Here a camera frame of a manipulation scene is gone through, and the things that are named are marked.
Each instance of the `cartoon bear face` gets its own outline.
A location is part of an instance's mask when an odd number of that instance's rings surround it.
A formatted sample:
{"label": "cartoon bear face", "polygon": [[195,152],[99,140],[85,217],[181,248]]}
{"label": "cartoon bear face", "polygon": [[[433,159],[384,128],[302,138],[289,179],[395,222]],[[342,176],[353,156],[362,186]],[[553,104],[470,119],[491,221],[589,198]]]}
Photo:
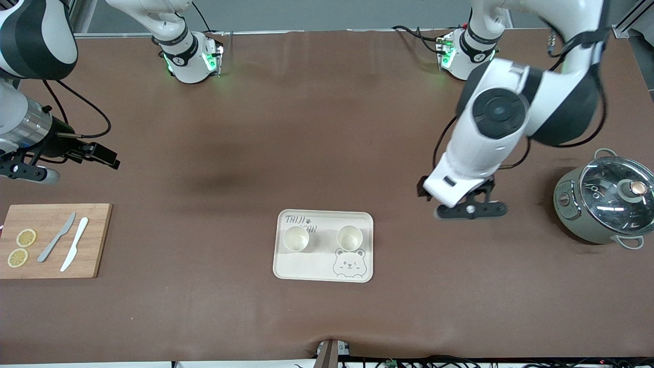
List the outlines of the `cartoon bear face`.
{"label": "cartoon bear face", "polygon": [[363,249],[357,249],[356,251],[337,249],[334,273],[337,277],[343,275],[346,278],[354,278],[355,276],[363,278],[363,275],[368,271],[364,262],[365,255],[366,252]]}

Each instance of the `knife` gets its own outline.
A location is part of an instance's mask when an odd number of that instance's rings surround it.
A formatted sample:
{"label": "knife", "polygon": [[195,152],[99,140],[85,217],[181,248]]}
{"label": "knife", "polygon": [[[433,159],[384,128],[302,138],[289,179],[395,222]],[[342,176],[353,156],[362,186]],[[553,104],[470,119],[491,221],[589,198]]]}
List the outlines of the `knife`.
{"label": "knife", "polygon": [[80,220],[80,225],[77,227],[77,233],[75,234],[75,239],[73,240],[73,245],[71,245],[71,250],[68,251],[68,255],[66,256],[66,260],[63,262],[63,265],[61,266],[61,272],[66,271],[66,268],[71,265],[73,262],[73,259],[75,259],[75,256],[77,255],[77,243],[79,243],[80,238],[82,237],[82,234],[84,233],[84,229],[86,229],[86,225],[88,224],[88,217],[82,217]]}
{"label": "knife", "polygon": [[50,245],[41,252],[39,258],[37,259],[37,262],[45,262],[45,260],[48,259],[48,256],[50,255],[50,252],[52,252],[52,250],[54,249],[55,244],[57,244],[59,239],[62,236],[64,236],[68,232],[68,230],[70,230],[71,227],[73,226],[73,221],[75,221],[75,215],[76,215],[75,212],[71,213],[71,216],[68,217],[66,223],[63,224],[63,227],[61,228],[61,230],[59,230],[59,234],[57,234],[54,237],[54,239],[52,239],[52,241],[50,242]]}

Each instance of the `pot handle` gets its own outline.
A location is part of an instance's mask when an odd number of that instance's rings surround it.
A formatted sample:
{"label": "pot handle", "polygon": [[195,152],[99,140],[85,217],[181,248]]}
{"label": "pot handle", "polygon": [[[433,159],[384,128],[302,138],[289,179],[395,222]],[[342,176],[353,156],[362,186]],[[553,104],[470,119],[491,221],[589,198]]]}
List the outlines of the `pot handle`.
{"label": "pot handle", "polygon": [[[619,235],[613,235],[611,239],[618,243],[622,248],[629,249],[629,250],[637,250],[643,247],[645,244],[645,240],[643,239],[642,236],[619,236]],[[638,245],[635,247],[630,247],[624,243],[623,240],[637,240]]]}
{"label": "pot handle", "polygon": [[615,153],[615,151],[612,149],[600,148],[597,151],[595,151],[595,155],[593,156],[593,158],[597,159],[597,155],[599,155],[600,152],[606,152],[609,154],[609,156],[617,156],[617,153]]}

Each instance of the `wooden cutting board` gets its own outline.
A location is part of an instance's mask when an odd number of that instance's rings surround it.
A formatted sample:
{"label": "wooden cutting board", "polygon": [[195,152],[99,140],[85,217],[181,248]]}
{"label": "wooden cutting board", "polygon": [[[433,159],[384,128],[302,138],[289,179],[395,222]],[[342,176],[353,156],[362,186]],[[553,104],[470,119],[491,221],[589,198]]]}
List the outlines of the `wooden cutting board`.
{"label": "wooden cutting board", "polygon": [[[59,239],[48,259],[38,263],[37,258],[59,233],[71,213],[75,221],[68,233]],[[0,237],[0,279],[22,278],[94,278],[100,265],[102,248],[111,215],[110,204],[20,204],[9,208]],[[88,217],[86,230],[77,244],[77,255],[64,272],[61,265],[68,255],[80,220]],[[27,262],[17,268],[9,267],[7,259],[16,248],[16,237],[24,229],[37,233],[34,244],[26,247]]]}

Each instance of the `table surface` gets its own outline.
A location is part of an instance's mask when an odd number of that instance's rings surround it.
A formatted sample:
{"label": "table surface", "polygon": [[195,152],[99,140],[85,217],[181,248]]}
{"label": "table surface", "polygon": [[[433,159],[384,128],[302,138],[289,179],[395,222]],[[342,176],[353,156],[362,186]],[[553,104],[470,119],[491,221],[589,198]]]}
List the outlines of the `table surface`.
{"label": "table surface", "polygon": [[[499,55],[549,67],[547,35],[508,31]],[[66,81],[111,117],[99,141],[122,165],[69,163],[55,187],[1,180],[0,213],[114,204],[104,254],[96,279],[0,282],[0,363],[306,358],[330,338],[383,357],[654,355],[654,238],[640,251],[585,244],[551,204],[597,148],[654,167],[654,105],[627,40],[605,53],[604,131],[583,147],[533,147],[497,175],[509,213],[484,221],[437,221],[436,203],[416,198],[463,87],[418,39],[225,41],[223,76],[197,85],[168,76],[148,39],[79,42]],[[23,91],[52,103],[37,81]],[[78,132],[104,129],[56,91]],[[287,208],[370,213],[372,280],[276,278]]]}

